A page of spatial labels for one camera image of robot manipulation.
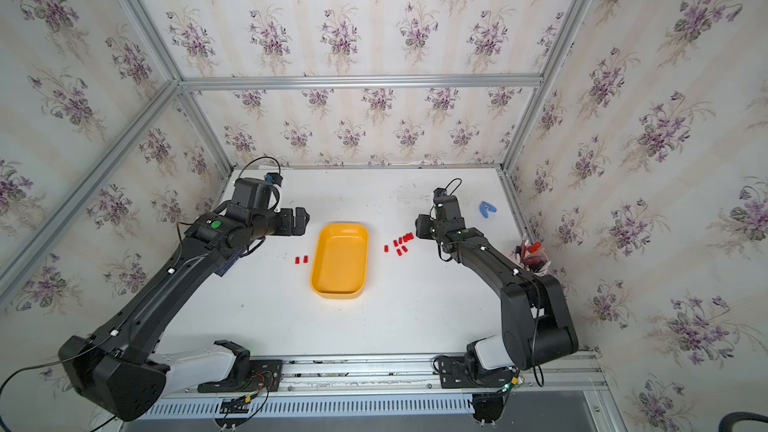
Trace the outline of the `yellow plastic storage tray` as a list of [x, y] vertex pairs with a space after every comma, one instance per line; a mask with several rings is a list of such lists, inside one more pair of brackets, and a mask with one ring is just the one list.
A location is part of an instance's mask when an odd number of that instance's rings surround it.
[[351, 300], [366, 284], [369, 232], [359, 223], [331, 223], [318, 236], [310, 285], [322, 298]]

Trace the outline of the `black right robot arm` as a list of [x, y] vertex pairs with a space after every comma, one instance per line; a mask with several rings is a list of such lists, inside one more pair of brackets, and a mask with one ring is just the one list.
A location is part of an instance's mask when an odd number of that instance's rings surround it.
[[537, 276], [499, 252], [476, 228], [421, 214], [416, 236], [432, 240], [456, 263], [472, 270], [500, 302], [500, 333], [469, 345], [483, 371], [533, 369], [578, 351], [579, 341], [565, 294], [552, 276]]

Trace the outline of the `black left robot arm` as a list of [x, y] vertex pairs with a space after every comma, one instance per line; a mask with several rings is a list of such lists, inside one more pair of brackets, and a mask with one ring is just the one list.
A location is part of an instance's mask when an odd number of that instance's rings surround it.
[[60, 348], [72, 388], [123, 421], [147, 412], [167, 392], [174, 367], [152, 359], [162, 334], [211, 275], [225, 274], [271, 235], [302, 236], [310, 215], [303, 207], [280, 211], [229, 202], [199, 216], [172, 257], [119, 312], [86, 337]]

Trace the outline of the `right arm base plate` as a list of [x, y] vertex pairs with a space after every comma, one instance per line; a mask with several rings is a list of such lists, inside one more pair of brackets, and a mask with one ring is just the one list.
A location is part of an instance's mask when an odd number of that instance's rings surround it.
[[436, 355], [432, 359], [431, 367], [439, 376], [442, 389], [475, 388], [506, 392], [520, 383], [520, 372], [515, 366], [488, 370], [471, 354]]

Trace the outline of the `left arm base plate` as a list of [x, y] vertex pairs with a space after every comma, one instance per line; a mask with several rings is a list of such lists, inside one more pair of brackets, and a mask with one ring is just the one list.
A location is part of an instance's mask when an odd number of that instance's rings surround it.
[[197, 386], [198, 393], [253, 392], [265, 388], [276, 392], [280, 385], [283, 361], [279, 359], [251, 359], [248, 365], [236, 365], [233, 372], [218, 382]]

